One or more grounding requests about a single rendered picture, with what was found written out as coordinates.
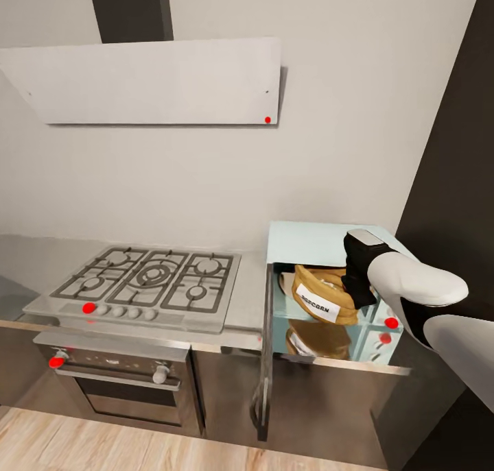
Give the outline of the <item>microwave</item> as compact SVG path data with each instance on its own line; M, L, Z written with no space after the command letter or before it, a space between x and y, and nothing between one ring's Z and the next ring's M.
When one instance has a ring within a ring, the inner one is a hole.
M381 226L321 224L294 221L271 221L268 228L266 296L264 307L263 347L260 385L250 399L250 419L257 430L257 441L268 440L272 392L272 326L274 315L312 319L296 302L292 286L296 275L294 264L346 267L344 237L348 230L367 230L392 249L419 262L388 229ZM358 308L358 323L397 328L400 319L372 289L376 304ZM255 406L259 400L259 417Z

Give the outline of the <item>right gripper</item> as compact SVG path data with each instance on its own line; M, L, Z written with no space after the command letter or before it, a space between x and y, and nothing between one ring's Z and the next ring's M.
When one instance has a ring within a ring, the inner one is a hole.
M376 304L370 282L365 278L351 277L348 273L341 276L342 284L353 298L357 308Z

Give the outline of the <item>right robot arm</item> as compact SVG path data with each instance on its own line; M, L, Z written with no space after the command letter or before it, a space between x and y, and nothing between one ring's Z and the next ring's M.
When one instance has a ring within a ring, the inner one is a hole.
M357 308L376 304L371 286L411 337L434 350L494 413L494 306L457 275L406 256L362 228L344 237L342 284Z

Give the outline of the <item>popcorn bag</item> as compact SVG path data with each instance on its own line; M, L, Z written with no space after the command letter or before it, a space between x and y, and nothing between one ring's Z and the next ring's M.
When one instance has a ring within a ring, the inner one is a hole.
M346 267L294 264L293 297L312 319L330 325L358 323L359 310L342 284Z

